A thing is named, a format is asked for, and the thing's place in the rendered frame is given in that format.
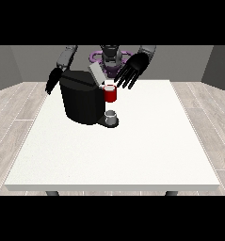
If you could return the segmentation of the small grey cup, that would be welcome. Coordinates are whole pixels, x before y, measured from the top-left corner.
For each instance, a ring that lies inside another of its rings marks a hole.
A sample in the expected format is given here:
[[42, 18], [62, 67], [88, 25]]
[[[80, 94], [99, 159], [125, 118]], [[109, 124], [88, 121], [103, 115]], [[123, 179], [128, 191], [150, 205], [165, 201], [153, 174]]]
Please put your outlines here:
[[104, 113], [105, 123], [108, 125], [113, 125], [117, 121], [117, 114], [114, 110], [107, 110]]

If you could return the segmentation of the pale grey machine lid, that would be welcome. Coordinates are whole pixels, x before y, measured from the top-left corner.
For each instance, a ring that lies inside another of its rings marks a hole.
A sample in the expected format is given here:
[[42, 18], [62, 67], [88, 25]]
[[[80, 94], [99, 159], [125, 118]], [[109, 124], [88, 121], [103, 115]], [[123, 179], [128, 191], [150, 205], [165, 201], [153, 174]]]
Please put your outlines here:
[[88, 66], [88, 70], [92, 74], [97, 86], [100, 86], [106, 79], [98, 62], [94, 62]]

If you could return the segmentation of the red pod holder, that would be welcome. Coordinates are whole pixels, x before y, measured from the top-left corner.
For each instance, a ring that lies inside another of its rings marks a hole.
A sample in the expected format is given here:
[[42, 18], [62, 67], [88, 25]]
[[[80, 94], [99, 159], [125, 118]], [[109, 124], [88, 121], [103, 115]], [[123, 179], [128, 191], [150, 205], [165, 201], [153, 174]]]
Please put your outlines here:
[[113, 103], [117, 100], [117, 87], [113, 85], [104, 86], [104, 100]]

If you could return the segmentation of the black coffee machine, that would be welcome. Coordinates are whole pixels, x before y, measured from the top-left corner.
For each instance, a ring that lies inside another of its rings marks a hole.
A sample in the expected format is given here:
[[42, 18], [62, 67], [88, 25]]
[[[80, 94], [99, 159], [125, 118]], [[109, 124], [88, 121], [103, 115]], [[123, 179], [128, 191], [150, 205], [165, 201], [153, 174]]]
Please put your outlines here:
[[105, 116], [104, 91], [90, 72], [67, 70], [61, 74], [59, 85], [66, 115], [80, 124], [101, 124], [107, 128], [119, 125], [119, 119], [108, 124]]

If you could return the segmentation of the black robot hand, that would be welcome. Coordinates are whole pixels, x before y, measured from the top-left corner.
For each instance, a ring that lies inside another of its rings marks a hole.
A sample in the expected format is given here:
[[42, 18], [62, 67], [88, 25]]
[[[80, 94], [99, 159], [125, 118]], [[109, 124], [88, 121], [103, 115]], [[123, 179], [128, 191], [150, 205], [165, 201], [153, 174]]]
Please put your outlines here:
[[57, 82], [59, 81], [63, 71], [60, 68], [54, 68], [50, 74], [49, 74], [49, 79], [46, 83], [45, 91], [48, 94], [51, 94], [52, 90], [56, 86]]
[[145, 53], [132, 55], [116, 75], [114, 82], [117, 87], [131, 89], [136, 80], [149, 66], [149, 57]]

